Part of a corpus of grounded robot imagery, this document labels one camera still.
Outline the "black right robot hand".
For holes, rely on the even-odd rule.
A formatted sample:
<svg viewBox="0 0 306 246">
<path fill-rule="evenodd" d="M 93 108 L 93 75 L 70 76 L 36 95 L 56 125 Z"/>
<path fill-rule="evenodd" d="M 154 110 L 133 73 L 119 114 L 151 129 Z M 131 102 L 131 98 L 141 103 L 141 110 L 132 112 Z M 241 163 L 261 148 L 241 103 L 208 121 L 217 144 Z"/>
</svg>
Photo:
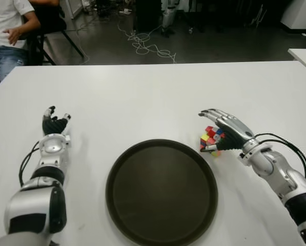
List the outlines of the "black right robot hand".
<svg viewBox="0 0 306 246">
<path fill-rule="evenodd" d="M 201 152 L 214 152 L 242 149 L 246 142 L 255 138 L 254 133 L 237 117 L 219 109 L 207 109 L 198 113 L 213 121 L 225 134 L 220 141 L 201 148 Z"/>
</svg>

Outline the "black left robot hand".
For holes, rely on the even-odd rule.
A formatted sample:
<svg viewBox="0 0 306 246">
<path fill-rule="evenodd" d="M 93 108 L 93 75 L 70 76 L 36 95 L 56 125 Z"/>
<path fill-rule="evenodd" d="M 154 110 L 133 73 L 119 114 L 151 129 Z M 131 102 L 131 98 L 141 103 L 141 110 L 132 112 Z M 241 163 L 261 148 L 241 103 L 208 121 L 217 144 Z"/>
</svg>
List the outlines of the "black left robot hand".
<svg viewBox="0 0 306 246">
<path fill-rule="evenodd" d="M 53 116 L 54 112 L 55 106 L 50 106 L 43 114 L 42 130 L 44 136 L 50 134 L 62 134 L 71 119 L 70 114 L 66 113 L 62 118 L 59 118 L 58 116 Z"/>
</svg>

